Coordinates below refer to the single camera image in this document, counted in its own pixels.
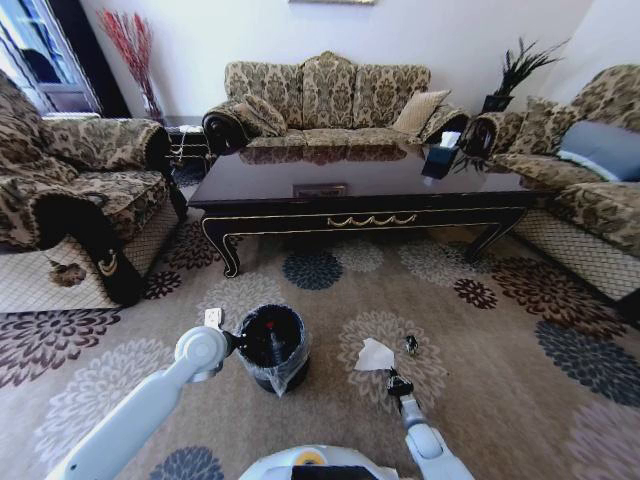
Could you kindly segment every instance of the white wall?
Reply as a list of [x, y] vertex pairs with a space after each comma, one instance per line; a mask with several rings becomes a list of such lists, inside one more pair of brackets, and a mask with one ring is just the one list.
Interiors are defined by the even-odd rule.
[[598, 72], [621, 63], [640, 64], [640, 1], [595, 0], [549, 73], [540, 95], [569, 103]]
[[[152, 76], [167, 115], [201, 115], [225, 99], [233, 60], [298, 63], [333, 50], [357, 63], [419, 63], [432, 89], [478, 111], [500, 83], [501, 59], [519, 35], [542, 46], [570, 37], [592, 0], [378, 0], [372, 7], [290, 4], [287, 0], [82, 0], [130, 109], [138, 89], [105, 33], [101, 7], [148, 18], [155, 32]], [[519, 87], [515, 106], [537, 92], [548, 71]]]

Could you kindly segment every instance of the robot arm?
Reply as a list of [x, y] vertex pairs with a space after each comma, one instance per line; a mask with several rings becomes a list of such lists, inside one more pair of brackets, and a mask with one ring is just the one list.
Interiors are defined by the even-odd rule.
[[405, 442], [422, 476], [426, 480], [473, 480], [467, 467], [451, 453], [440, 432], [427, 424], [413, 396], [413, 384], [391, 369], [387, 391], [398, 398], [402, 421], [407, 429]]
[[167, 370], [147, 377], [129, 393], [47, 480], [114, 478], [171, 414], [184, 384], [214, 376], [236, 346], [235, 337], [227, 332], [210, 327], [189, 330], [176, 345], [175, 362]]

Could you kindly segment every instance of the white paper tissue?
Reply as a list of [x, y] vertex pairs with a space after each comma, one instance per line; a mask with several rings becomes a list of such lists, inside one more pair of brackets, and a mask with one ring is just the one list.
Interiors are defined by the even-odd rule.
[[458, 143], [460, 132], [442, 132], [442, 140], [440, 146], [445, 148], [453, 148]]
[[358, 353], [358, 361], [356, 362], [354, 370], [363, 372], [370, 370], [387, 370], [395, 366], [393, 351], [377, 340], [367, 338], [364, 341], [364, 348]]

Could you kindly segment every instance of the sofa skirt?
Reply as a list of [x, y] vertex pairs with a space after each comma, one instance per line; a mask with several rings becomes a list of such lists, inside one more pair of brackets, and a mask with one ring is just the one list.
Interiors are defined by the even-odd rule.
[[545, 210], [531, 210], [514, 231], [612, 300], [640, 289], [640, 259]]
[[[141, 276], [146, 276], [163, 244], [178, 224], [169, 200], [123, 248]], [[55, 266], [66, 266], [63, 274]], [[0, 312], [114, 308], [89, 256], [67, 236], [55, 247], [0, 255]]]

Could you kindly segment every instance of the armchair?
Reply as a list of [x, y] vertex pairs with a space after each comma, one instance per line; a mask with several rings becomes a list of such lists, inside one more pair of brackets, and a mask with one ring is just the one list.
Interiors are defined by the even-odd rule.
[[186, 202], [166, 131], [42, 119], [0, 72], [0, 311], [135, 303]]
[[[589, 120], [640, 132], [640, 65], [603, 70], [578, 93], [569, 109], [575, 116], [564, 125], [567, 128]], [[557, 190], [558, 195], [545, 208], [527, 214], [515, 233], [615, 300], [622, 310], [637, 311], [640, 226], [635, 219], [640, 217], [640, 184], [608, 182], [593, 170], [563, 161], [553, 149], [522, 153], [519, 140], [524, 140], [521, 145], [533, 145], [543, 135], [553, 136], [553, 126], [547, 127], [553, 122], [543, 118], [537, 124], [540, 128], [534, 129], [537, 135], [522, 134], [517, 140], [531, 113], [479, 115], [465, 132], [465, 153]]]

